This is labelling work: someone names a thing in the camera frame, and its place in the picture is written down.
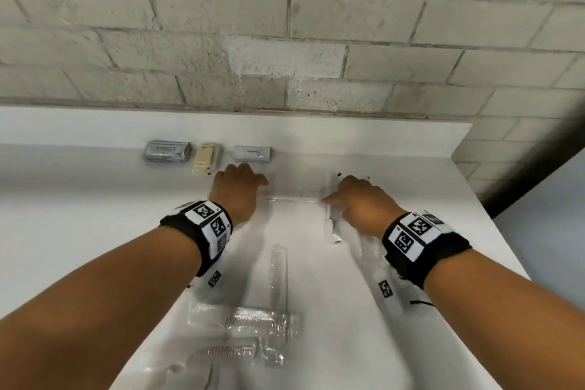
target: brick wall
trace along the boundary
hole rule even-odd
[[[469,120],[486,199],[581,123],[584,4],[0,0],[0,101]]]

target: person's right hand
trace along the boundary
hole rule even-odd
[[[407,213],[380,187],[365,179],[348,176],[338,191],[323,199],[328,205],[345,207],[343,218],[356,230],[379,239],[397,218]]]

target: hand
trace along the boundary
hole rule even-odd
[[[406,213],[382,188],[365,179],[348,176],[339,183],[338,190],[323,202],[345,207],[343,218],[369,236],[382,239],[390,224]]]
[[[260,185],[268,185],[264,175],[254,174],[248,164],[228,165],[218,171],[211,187],[209,200],[226,209],[233,226],[249,220],[256,211],[256,192]]]

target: black wristband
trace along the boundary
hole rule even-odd
[[[199,247],[201,267],[197,276],[204,275],[219,259],[232,234],[232,219],[219,204],[198,201],[183,204],[160,220],[160,224],[172,227],[188,236]]]
[[[467,239],[428,211],[400,216],[384,233],[382,244],[386,260],[400,276],[420,288],[437,262],[472,247]]]

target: wall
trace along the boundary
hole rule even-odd
[[[583,2],[0,0],[0,98],[461,118],[487,199],[585,114]]]
[[[585,310],[585,150],[495,218],[530,277]]]

